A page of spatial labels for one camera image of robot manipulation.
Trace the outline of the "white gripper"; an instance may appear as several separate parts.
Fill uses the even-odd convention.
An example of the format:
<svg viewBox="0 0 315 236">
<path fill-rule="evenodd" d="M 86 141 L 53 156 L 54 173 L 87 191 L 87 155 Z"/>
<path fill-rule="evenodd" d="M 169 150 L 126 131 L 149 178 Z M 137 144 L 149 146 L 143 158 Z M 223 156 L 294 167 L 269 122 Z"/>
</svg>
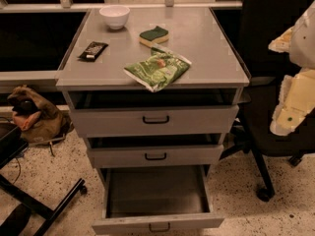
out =
<svg viewBox="0 0 315 236">
<path fill-rule="evenodd" d="M 315 68 L 315 1 L 293 28 L 272 40 L 268 48 L 278 53 L 289 52 L 290 61 L 303 67 L 294 77 L 284 76 L 270 125 L 273 134 L 287 136 L 315 108 L 315 70 L 311 70 Z"/>
</svg>

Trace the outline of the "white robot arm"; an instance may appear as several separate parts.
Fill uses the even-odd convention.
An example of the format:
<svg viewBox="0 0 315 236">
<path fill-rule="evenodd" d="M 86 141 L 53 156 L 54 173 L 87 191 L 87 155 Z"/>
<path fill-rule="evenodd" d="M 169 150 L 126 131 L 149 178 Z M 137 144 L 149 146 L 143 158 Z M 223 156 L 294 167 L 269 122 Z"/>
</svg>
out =
<svg viewBox="0 0 315 236">
<path fill-rule="evenodd" d="M 277 136 L 287 136 L 315 108 L 315 1 L 293 27 L 274 39 L 272 51 L 289 54 L 289 61 L 301 68 L 292 76 L 285 75 L 281 84 L 270 130 Z"/>
</svg>

